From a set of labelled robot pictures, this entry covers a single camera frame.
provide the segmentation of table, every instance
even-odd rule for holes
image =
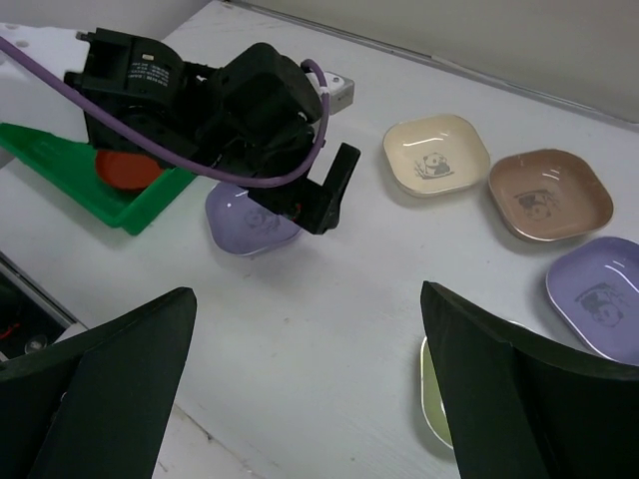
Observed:
[[[255,258],[213,245],[199,178],[136,238],[110,230],[19,162],[0,171],[0,249],[89,326],[180,285],[199,300],[178,404],[269,479],[456,478],[418,395],[419,291],[440,282],[504,318],[581,348],[544,295],[550,264],[584,239],[531,244],[502,224],[486,185],[408,197],[381,149],[396,122],[452,113],[494,163],[540,148],[587,159],[616,213],[603,235],[639,238],[639,135],[347,40],[214,2],[169,36],[221,65],[253,43],[356,82],[331,118],[320,179],[340,142],[362,150],[341,225]]]

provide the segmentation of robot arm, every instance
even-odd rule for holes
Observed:
[[[216,69],[185,62],[161,42],[109,30],[0,26],[0,36],[142,140],[181,157],[180,166],[213,178],[247,179],[240,185],[250,198],[313,234],[337,226],[359,151],[343,144],[321,186],[307,178],[310,165],[296,178],[291,172],[322,146],[316,131],[325,126],[326,108],[319,93],[330,94],[329,113],[337,113],[352,102],[352,81],[327,74],[321,88],[314,73],[268,44]],[[10,48],[3,50],[10,54]],[[12,58],[0,57],[0,121],[174,166],[150,154],[146,143],[83,112]]]

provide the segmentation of purple bowl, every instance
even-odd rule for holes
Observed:
[[[639,365],[639,244],[595,239],[558,259],[546,288],[588,347],[608,359]]]
[[[271,213],[249,198],[246,190],[217,184],[206,202],[211,235],[230,254],[247,255],[266,251],[294,240],[301,228]]]

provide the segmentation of green dish rack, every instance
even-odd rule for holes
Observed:
[[[39,130],[0,124],[0,146],[112,228],[138,235],[195,177],[167,170],[139,194],[105,185],[95,171],[96,151]]]

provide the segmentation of panda illustration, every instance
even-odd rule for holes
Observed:
[[[447,177],[454,171],[448,165],[446,157],[440,153],[431,153],[415,162],[415,173],[424,180]]]
[[[559,210],[559,204],[548,190],[535,190],[515,196],[527,217],[540,222],[552,216],[552,210]]]
[[[602,326],[615,327],[623,319],[621,306],[625,304],[622,295],[610,284],[600,282],[579,294],[575,299],[592,319]]]
[[[267,235],[280,227],[280,217],[266,208],[255,208],[244,215],[244,221],[259,235]]]

